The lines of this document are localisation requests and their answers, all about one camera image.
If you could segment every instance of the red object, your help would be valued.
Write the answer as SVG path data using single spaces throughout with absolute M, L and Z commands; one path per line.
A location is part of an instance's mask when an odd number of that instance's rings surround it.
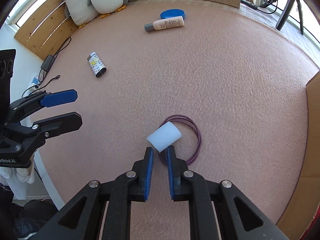
M 308 227 L 308 229 L 303 233 L 303 235 L 301 236 L 300 240 L 305 240 L 306 239 L 306 237 L 308 236 L 310 231 L 313 229 L 313 226 L 315 225 L 315 223 L 319 219 L 319 217 L 320 217 L 320 207 L 318 207 L 317 213 L 316 213 L 315 217 L 313 218 L 313 221 L 311 222 L 311 224 Z

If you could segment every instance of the blue round container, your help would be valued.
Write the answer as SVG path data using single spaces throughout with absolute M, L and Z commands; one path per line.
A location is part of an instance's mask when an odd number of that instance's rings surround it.
M 177 16 L 182 16 L 184 19 L 185 17 L 184 11 L 180 9 L 170 9 L 160 14 L 161 19 L 168 19 L 168 18 L 177 17 Z

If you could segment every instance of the cardboard box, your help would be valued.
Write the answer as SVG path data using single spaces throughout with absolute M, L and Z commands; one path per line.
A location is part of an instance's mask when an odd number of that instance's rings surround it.
M 290 240 L 299 240 L 320 204 L 320 71 L 307 83 L 308 138 L 297 187 L 277 226 Z

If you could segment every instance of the window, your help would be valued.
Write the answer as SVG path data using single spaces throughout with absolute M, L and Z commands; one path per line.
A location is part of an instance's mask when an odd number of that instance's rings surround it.
M 303 26 L 312 33 L 312 35 L 320 41 L 320 25 L 313 15 L 311 10 L 309 9 L 308 5 L 304 2 L 304 0 L 300 0 L 301 7 L 302 7 L 302 17 L 303 17 Z M 278 0 L 278 8 L 283 10 L 287 0 Z M 294 3 L 293 8 L 290 12 L 290 16 L 293 17 L 297 22 L 300 22 L 299 13 L 298 13 L 298 6 L 297 2 Z
M 45 2 L 46 0 L 19 0 L 10 12 L 7 23 L 9 25 L 22 26 L 25 21 Z
M 21 16 L 17 21 L 18 27 L 21 27 L 22 24 L 28 20 L 28 18 L 47 0 L 37 0 L 31 7 Z

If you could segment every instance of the zipper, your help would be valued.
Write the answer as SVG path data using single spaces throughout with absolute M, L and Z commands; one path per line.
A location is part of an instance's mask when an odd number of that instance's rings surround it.
M 27 240 L 29 239 L 30 237 L 34 236 L 37 232 L 34 232 L 34 233 L 30 233 L 29 235 L 27 235 L 26 237 L 23 237 L 23 238 L 18 238 L 18 240 Z

